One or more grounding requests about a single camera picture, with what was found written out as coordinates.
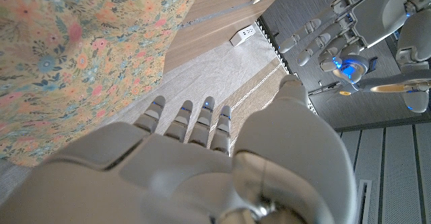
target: robotic finger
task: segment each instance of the robotic finger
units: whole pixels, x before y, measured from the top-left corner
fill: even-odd
[[[346,44],[347,40],[343,36],[340,36],[332,40],[323,49],[323,52],[317,59],[323,71],[333,71],[341,67],[341,59],[337,55]]]
[[[334,75],[355,84],[361,80],[370,67],[370,61],[359,55],[346,55],[340,58],[342,66],[333,71]]]
[[[147,131],[149,134],[154,133],[165,103],[166,100],[163,96],[157,96],[152,104],[148,106],[147,110],[133,124]]]
[[[189,143],[195,143],[202,147],[207,147],[209,129],[211,128],[211,117],[215,102],[216,101],[211,96],[205,98],[195,127],[191,132]]]
[[[358,44],[358,42],[355,42],[343,48],[339,53],[339,55],[341,57],[347,56],[347,55],[359,55],[360,50],[361,50],[361,46]]]
[[[230,117],[232,110],[229,106],[223,106],[217,123],[217,129],[211,142],[211,150],[221,151],[229,155],[230,148]]]
[[[316,18],[307,22],[302,28],[297,30],[290,38],[285,40],[279,48],[281,53],[289,51],[293,46],[295,46],[300,40],[304,39],[309,34],[313,33],[322,24],[327,23],[335,17],[335,13],[331,7],[323,10]]]
[[[322,49],[330,40],[336,37],[343,28],[335,22],[328,26],[322,34],[313,40],[304,51],[298,55],[298,64],[304,66],[318,50]]]
[[[173,139],[177,139],[180,141],[180,143],[184,142],[187,127],[190,123],[192,109],[193,103],[190,100],[186,100],[164,135],[167,137],[172,137]]]

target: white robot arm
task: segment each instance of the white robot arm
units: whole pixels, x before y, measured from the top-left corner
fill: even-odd
[[[428,107],[431,70],[416,68],[385,78],[363,79],[355,84],[341,86],[336,93],[350,96],[358,91],[372,93],[402,93],[406,107],[412,112],[422,113]]]
[[[334,0],[329,8],[284,41],[280,52],[287,52],[321,25],[334,20],[298,56],[298,64],[305,65],[323,48],[319,63],[332,63],[332,58],[341,51],[342,54],[357,54],[358,50],[380,42],[400,28],[411,13],[430,3],[431,0]]]
[[[229,107],[207,149],[213,98],[187,144],[192,103],[162,136],[154,130],[164,103],[159,96],[134,125],[100,128],[36,167],[0,207],[0,223],[354,222],[351,161],[306,107],[297,77],[286,76],[274,101],[247,119],[233,157]]]
[[[403,25],[396,56],[401,73],[429,69],[426,60],[431,57],[430,5],[431,0],[334,0],[316,19],[283,42],[280,51],[287,52],[299,40],[333,20],[298,55],[298,64],[305,65],[314,53],[323,49],[318,57],[321,69],[332,71],[354,85],[369,68],[368,60],[359,56],[359,52],[380,42]],[[397,92],[402,92],[408,109],[424,112],[428,106],[431,82],[415,79],[411,75],[407,78],[409,81],[405,82],[405,90]]]

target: floral fabric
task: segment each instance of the floral fabric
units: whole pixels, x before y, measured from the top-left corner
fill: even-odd
[[[0,0],[0,158],[33,166],[156,86],[194,0]]]

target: electrical outlet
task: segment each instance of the electrical outlet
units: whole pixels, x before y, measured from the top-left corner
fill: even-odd
[[[238,46],[239,44],[247,41],[252,35],[256,33],[255,29],[253,28],[253,25],[249,25],[246,28],[238,31],[232,39],[230,39],[230,42],[234,46]]]

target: floor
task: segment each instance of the floor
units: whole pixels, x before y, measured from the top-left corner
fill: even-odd
[[[263,19],[272,34],[279,33],[275,41],[281,44],[293,32],[303,26],[324,9],[332,0],[276,0],[263,14]],[[315,36],[326,26],[315,32]],[[317,64],[318,53],[305,66],[296,64],[297,55],[304,50],[312,40],[308,37],[296,47],[284,54],[292,72],[297,72],[308,91],[320,88],[323,85],[339,81],[332,73],[321,71]],[[364,78],[386,77],[399,73],[399,68],[383,40],[372,48],[363,50],[361,55],[371,59],[378,57],[377,69]],[[328,95],[311,97],[319,116],[325,119],[333,128],[346,128],[357,125],[367,125],[375,122],[387,122],[399,119],[429,119],[429,113],[423,115],[409,111],[401,94],[374,94],[358,92],[350,97],[329,99]]]

